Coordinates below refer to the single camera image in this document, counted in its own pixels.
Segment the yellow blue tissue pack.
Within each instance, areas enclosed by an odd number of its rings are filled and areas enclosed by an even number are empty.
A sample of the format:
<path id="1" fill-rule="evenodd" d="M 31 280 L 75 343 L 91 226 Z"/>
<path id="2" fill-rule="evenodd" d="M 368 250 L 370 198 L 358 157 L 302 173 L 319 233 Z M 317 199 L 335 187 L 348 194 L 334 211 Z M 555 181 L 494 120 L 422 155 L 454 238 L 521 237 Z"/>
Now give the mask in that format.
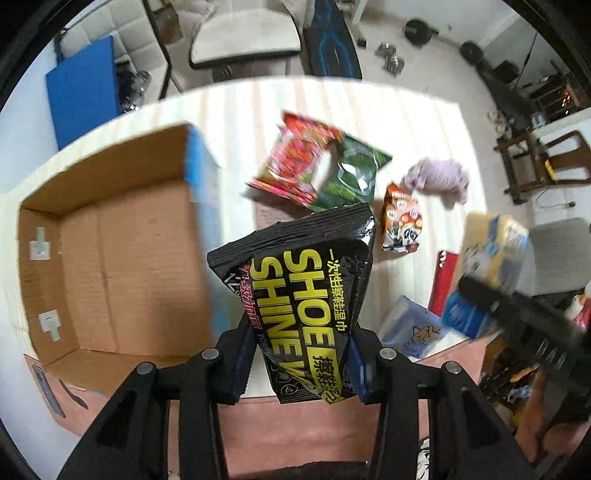
<path id="1" fill-rule="evenodd" d="M 494 321 L 466 300 L 459 290 L 462 276 L 473 276 L 503 293 L 518 284 L 529 231 L 510 215 L 471 212 L 446 300 L 444 324 L 477 339 L 494 329 Z"/>

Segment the light blue tissue pack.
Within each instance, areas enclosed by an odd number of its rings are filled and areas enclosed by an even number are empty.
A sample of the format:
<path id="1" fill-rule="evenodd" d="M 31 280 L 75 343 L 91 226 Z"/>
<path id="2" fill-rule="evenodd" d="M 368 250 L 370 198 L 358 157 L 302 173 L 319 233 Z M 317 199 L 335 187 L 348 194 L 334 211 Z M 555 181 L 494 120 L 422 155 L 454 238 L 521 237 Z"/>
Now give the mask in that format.
<path id="1" fill-rule="evenodd" d="M 378 337 L 384 347 L 407 357 L 424 358 L 448 334 L 443 320 L 422 305 L 400 296 L 383 322 Z"/>

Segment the dark red pouch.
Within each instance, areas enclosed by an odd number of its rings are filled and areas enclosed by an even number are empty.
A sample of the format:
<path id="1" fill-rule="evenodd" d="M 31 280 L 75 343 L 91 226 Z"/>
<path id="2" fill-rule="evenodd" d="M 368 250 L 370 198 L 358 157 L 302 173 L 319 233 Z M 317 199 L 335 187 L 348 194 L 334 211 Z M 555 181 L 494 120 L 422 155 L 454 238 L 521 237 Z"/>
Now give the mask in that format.
<path id="1" fill-rule="evenodd" d="M 447 250 L 438 252 L 434 282 L 428 309 L 442 317 L 448 298 L 459 255 Z"/>

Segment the purple cloth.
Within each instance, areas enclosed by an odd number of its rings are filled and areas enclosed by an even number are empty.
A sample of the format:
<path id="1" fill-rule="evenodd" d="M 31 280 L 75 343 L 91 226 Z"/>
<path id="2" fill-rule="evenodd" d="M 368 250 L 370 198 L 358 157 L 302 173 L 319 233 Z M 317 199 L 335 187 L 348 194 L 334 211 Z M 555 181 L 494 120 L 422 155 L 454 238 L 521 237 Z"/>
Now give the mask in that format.
<path id="1" fill-rule="evenodd" d="M 409 192 L 427 191 L 446 195 L 453 203 L 465 204 L 470 178 L 455 160 L 429 158 L 415 164 L 403 177 L 402 186 Z"/>

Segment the orange panda snack bag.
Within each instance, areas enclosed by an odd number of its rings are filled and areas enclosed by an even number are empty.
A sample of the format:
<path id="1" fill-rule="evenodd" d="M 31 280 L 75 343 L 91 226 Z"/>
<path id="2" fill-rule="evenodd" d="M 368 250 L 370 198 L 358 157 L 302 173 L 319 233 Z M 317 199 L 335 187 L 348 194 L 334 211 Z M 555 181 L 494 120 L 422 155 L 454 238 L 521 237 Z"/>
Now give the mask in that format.
<path id="1" fill-rule="evenodd" d="M 414 253 L 423 230 L 418 201 L 397 184 L 388 185 L 381 214 L 382 250 L 398 254 Z"/>

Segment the black shoe shine wipes pack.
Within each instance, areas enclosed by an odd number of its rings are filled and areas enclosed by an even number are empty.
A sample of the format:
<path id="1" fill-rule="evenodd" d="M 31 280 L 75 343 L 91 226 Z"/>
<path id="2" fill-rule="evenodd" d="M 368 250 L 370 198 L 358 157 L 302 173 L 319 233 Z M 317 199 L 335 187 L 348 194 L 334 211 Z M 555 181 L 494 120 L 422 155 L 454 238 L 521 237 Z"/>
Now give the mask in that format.
<path id="1" fill-rule="evenodd" d="M 257 230 L 210 251 L 211 271 L 242 302 L 283 403 L 353 396 L 346 355 L 373 264 L 366 204 Z"/>

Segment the green snack bag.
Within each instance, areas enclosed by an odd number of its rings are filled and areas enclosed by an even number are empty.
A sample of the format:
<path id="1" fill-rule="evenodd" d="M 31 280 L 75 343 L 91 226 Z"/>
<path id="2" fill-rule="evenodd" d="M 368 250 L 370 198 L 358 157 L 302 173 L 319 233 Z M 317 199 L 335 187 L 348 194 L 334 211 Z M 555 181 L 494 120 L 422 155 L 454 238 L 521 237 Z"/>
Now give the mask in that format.
<path id="1" fill-rule="evenodd" d="M 392 156 L 362 140 L 345 134 L 335 144 L 335 160 L 308 205 L 314 212 L 372 203 L 378 173 L 392 161 Z"/>

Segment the red snack bag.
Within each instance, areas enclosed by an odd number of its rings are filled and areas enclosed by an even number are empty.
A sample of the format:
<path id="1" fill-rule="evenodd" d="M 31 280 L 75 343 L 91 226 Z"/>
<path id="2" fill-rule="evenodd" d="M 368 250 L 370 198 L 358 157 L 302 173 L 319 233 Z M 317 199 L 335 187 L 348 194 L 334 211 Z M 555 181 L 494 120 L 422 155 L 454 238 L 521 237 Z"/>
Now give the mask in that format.
<path id="1" fill-rule="evenodd" d="M 322 154 L 344 132 L 310 117 L 283 111 L 280 135 L 259 173 L 247 185 L 308 207 L 318 194 L 312 181 Z"/>

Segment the open cardboard box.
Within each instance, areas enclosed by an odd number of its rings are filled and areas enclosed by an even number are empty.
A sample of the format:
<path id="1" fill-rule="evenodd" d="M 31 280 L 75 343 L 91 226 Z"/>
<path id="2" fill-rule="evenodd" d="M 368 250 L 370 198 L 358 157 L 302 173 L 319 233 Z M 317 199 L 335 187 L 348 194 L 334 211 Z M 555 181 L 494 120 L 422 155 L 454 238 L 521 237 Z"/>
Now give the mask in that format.
<path id="1" fill-rule="evenodd" d="M 141 362 L 175 365 L 213 344 L 216 174 L 181 124 L 102 149 L 21 202 L 21 295 L 52 375 L 108 396 Z"/>

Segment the striped tablecloth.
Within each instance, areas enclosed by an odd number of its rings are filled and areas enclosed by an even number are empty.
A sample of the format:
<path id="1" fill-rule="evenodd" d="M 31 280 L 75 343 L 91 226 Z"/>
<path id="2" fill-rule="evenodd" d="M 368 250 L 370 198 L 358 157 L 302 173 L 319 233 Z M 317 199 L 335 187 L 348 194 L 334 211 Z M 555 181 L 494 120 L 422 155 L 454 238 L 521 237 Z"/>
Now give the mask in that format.
<path id="1" fill-rule="evenodd" d="M 207 254 L 276 222 L 367 202 L 424 159 L 453 160 L 467 199 L 415 192 L 414 253 L 377 249 L 360 323 L 429 300 L 440 250 L 487 209 L 460 108 L 361 81 L 230 81 L 121 115 L 73 141 L 1 200 L 1 286 L 20 351 L 77 390 L 111 395 L 138 363 L 211 347 L 242 304 Z"/>

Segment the black barbell on floor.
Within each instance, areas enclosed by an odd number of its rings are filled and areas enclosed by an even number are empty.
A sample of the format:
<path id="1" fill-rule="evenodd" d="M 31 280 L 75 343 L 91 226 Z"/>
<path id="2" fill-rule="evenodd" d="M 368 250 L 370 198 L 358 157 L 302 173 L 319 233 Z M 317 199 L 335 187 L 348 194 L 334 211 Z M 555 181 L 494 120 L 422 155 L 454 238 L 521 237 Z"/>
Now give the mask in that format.
<path id="1" fill-rule="evenodd" d="M 439 39 L 446 45 L 456 46 L 461 56 L 469 65 L 478 67 L 484 61 L 484 52 L 479 45 L 472 41 L 459 44 L 446 37 L 440 36 L 440 31 L 420 18 L 408 20 L 403 28 L 405 38 L 415 47 L 423 48 L 433 39 Z"/>

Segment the blue folded mat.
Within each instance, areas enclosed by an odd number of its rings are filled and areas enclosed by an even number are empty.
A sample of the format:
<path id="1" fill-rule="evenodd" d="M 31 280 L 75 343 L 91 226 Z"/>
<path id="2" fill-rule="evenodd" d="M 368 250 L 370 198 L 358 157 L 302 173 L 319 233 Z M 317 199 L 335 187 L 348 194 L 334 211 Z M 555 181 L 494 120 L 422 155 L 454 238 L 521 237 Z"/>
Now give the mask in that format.
<path id="1" fill-rule="evenodd" d="M 110 36 L 63 60 L 45 81 L 59 149 L 122 113 Z"/>

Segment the blue black weight bench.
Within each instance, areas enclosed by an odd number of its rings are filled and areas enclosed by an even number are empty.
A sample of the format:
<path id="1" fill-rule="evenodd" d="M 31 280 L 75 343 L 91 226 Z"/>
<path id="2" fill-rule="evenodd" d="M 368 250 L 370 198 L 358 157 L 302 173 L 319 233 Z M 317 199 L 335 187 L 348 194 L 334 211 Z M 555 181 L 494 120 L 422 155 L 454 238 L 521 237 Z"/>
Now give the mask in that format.
<path id="1" fill-rule="evenodd" d="M 311 74 L 362 80 L 356 46 L 341 10 L 332 0 L 315 1 L 314 7 L 311 24 L 304 27 Z"/>

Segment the white tufted sofa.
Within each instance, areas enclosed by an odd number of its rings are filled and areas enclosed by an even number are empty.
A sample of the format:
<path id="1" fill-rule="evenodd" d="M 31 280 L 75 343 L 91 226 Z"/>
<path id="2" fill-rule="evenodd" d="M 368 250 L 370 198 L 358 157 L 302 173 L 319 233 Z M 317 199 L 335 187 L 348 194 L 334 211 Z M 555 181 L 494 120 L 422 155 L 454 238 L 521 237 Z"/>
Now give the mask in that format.
<path id="1" fill-rule="evenodd" d="M 70 22 L 59 36 L 59 51 L 69 58 L 104 38 L 113 40 L 114 60 L 127 61 L 138 73 L 150 74 L 146 103 L 166 97 L 171 61 L 160 39 L 149 3 L 141 0 L 102 1 Z"/>

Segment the white padded chair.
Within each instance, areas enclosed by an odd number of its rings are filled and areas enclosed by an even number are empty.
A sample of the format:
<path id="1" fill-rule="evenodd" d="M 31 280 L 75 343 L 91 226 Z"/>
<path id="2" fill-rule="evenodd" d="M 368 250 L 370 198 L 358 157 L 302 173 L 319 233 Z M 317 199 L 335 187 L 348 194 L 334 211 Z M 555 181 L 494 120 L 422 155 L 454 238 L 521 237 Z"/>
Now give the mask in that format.
<path id="1" fill-rule="evenodd" d="M 246 9 L 216 14 L 194 33 L 188 53 L 192 70 L 215 69 L 301 53 L 301 37 L 290 14 Z"/>

